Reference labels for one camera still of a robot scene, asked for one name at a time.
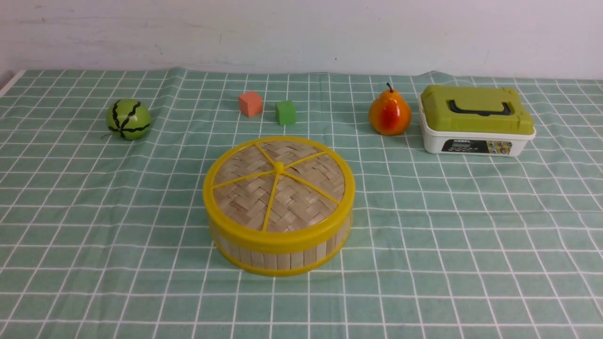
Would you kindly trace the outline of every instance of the black handle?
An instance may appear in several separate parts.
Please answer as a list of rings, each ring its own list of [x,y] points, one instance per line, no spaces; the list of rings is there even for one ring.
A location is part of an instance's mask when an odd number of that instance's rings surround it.
[[[450,108],[451,111],[453,111],[455,113],[477,114],[477,115],[481,115],[481,116],[488,116],[488,115],[511,115],[511,109],[509,108],[509,105],[507,103],[502,103],[503,109],[501,111],[465,110],[465,109],[460,109],[460,108],[458,108],[458,106],[456,105],[456,102],[454,100],[449,100],[448,101],[448,107]]]

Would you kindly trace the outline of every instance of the orange foam cube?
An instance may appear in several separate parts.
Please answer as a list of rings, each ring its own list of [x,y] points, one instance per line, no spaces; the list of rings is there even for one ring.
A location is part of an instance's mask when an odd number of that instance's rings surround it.
[[[239,110],[248,118],[262,113],[262,97],[254,91],[239,95]]]

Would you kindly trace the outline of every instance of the plastic storage box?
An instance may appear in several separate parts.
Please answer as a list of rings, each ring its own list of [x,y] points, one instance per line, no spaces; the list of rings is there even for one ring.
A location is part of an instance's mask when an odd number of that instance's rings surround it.
[[[534,121],[513,88],[429,85],[419,100],[425,150],[516,157]]]

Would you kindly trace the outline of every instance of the yellow ring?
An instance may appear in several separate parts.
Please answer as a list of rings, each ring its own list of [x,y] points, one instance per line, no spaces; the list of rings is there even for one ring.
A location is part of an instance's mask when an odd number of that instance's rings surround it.
[[[258,232],[256,230],[239,225],[228,216],[224,215],[213,198],[213,185],[218,170],[228,159],[244,148],[253,147],[254,144],[261,142],[271,141],[289,141],[307,144],[329,155],[335,161],[335,163],[341,169],[344,177],[345,190],[339,205],[332,214],[319,223],[308,228],[286,233]],[[207,214],[210,220],[215,223],[216,232],[218,232],[226,240],[251,251],[284,254],[307,250],[308,248],[317,246],[335,236],[337,232],[341,230],[344,224],[348,222],[348,218],[350,218],[355,189],[354,176],[350,167],[343,160],[343,158],[339,156],[339,154],[329,147],[305,138],[293,136],[270,136],[244,142],[243,144],[232,148],[219,157],[210,167],[209,172],[207,173],[207,176],[203,182],[203,200],[205,202]]]

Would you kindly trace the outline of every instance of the woven bamboo lid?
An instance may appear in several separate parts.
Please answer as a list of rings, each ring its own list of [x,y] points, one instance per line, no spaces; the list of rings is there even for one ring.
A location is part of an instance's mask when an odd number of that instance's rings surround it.
[[[349,217],[354,190],[352,172],[336,152],[289,136],[226,152],[203,189],[208,214],[226,238],[276,247],[336,233]]]

